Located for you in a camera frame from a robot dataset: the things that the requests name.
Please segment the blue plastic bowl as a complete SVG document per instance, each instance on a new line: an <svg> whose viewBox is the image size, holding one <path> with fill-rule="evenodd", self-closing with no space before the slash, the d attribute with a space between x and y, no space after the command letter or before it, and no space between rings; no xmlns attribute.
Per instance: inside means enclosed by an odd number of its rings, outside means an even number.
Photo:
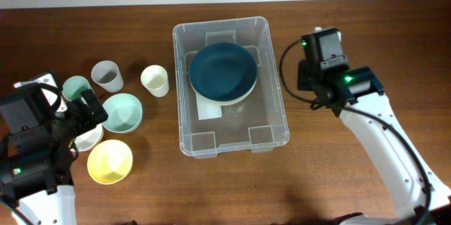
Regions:
<svg viewBox="0 0 451 225"><path fill-rule="evenodd" d="M188 71L190 84L200 96L214 102L243 97L257 82L254 57L240 45L211 44L194 56Z"/></svg>

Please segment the beige bowl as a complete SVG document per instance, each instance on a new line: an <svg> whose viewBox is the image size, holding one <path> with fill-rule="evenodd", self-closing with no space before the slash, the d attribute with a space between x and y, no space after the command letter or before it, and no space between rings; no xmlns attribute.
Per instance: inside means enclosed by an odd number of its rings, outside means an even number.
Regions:
<svg viewBox="0 0 451 225"><path fill-rule="evenodd" d="M198 97L202 98L203 100L205 100L205 101L207 101L207 102L210 102L210 103L212 103L212 104L217 104L217 105L220 105L220 106L230 106L230 105L232 105L232 104L237 104L238 102L241 102L241 101L244 100L246 97L248 97L248 96L251 94L251 92L252 92L252 91L250 90L249 92L245 93L244 95L242 95L242 96L240 96L240 97L238 97L238 98L236 98L236 99L229 100L229 101L215 101L215 100L208 99L208 98L206 98L206 97L200 95L198 92L195 92L195 94L196 94Z"/></svg>
<svg viewBox="0 0 451 225"><path fill-rule="evenodd" d="M229 78L212 77L200 80L190 78L194 92L208 102L228 106L241 102L248 97L257 83L257 77L250 78Z"/></svg>

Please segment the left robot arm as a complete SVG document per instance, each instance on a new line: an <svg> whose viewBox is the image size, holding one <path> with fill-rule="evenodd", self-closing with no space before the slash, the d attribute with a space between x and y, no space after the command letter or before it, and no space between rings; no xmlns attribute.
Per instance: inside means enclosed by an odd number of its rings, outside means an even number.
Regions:
<svg viewBox="0 0 451 225"><path fill-rule="evenodd" d="M109 115L91 89L58 111L61 92L29 83L1 99L9 134L1 139L1 203L19 224L76 224L71 164L75 139Z"/></svg>

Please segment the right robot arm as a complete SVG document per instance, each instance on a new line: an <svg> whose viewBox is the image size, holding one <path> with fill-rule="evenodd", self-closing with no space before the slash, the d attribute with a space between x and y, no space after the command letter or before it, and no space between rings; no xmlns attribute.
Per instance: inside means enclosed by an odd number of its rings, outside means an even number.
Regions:
<svg viewBox="0 0 451 225"><path fill-rule="evenodd" d="M298 90L315 93L355 135L376 167L400 224L449 224L450 188L423 160L402 129L376 74L350 68L336 28L303 35Z"/></svg>

